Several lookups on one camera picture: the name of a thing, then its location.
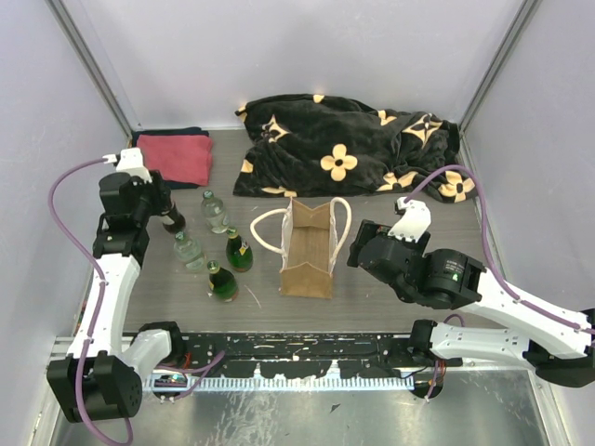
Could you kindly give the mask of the cola glass bottle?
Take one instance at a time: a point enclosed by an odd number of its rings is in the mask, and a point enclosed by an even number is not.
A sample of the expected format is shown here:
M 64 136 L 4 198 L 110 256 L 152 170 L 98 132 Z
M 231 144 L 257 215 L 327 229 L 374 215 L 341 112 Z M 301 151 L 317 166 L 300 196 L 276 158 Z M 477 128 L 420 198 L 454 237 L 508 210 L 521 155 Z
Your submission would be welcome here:
M 160 215 L 160 220 L 164 229 L 170 234 L 176 234 L 186 229 L 186 219 L 175 203 Z

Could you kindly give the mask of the canvas tote bag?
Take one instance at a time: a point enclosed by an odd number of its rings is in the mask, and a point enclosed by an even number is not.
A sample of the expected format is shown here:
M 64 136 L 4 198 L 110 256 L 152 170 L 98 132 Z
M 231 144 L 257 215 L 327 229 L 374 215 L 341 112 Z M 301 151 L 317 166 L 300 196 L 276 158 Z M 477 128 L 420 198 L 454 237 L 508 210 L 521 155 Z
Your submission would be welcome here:
M 281 215 L 281 245 L 265 242 L 257 224 Z M 352 211 L 347 200 L 334 197 L 314 208 L 292 198 L 286 208 L 270 210 L 250 223 L 256 242 L 282 259 L 280 294 L 308 298 L 333 297 L 334 269 L 347 240 Z

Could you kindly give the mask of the green bottle front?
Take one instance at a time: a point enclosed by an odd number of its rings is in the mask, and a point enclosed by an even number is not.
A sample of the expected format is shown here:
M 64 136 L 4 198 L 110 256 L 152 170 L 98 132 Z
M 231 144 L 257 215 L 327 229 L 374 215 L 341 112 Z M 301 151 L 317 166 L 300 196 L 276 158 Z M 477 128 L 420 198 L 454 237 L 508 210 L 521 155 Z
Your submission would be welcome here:
M 209 260 L 206 266 L 209 273 L 209 288 L 213 297 L 221 302 L 232 302 L 239 293 L 233 274 L 222 268 L 216 260 Z

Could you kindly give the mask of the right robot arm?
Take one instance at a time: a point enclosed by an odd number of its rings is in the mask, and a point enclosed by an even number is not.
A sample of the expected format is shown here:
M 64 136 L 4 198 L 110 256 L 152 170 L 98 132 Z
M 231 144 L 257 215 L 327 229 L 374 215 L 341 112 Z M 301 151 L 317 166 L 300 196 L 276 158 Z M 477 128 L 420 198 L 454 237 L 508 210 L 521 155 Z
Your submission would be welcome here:
M 417 320 L 408 341 L 411 361 L 482 359 L 509 362 L 561 387 L 594 381 L 594 312 L 574 311 L 498 281 L 482 262 L 452 249 L 427 253 L 430 236 L 390 236 L 387 226 L 362 221 L 349 266 L 387 284 L 408 304 L 475 314 L 496 329 Z

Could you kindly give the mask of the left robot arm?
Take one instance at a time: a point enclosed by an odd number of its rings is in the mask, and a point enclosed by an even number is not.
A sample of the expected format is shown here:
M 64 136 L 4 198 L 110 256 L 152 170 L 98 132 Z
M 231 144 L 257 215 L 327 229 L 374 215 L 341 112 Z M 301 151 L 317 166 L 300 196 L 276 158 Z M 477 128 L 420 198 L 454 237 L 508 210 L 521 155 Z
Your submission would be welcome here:
M 187 355 L 173 321 L 142 325 L 132 344 L 122 347 L 130 295 L 150 241 L 147 224 L 153 216 L 176 228 L 184 221 L 168 187 L 157 171 L 115 172 L 99 181 L 99 197 L 103 212 L 85 252 L 94 269 L 86 312 L 65 359 L 52 361 L 46 371 L 73 424 L 135 416 L 144 380 L 160 365 L 178 367 Z

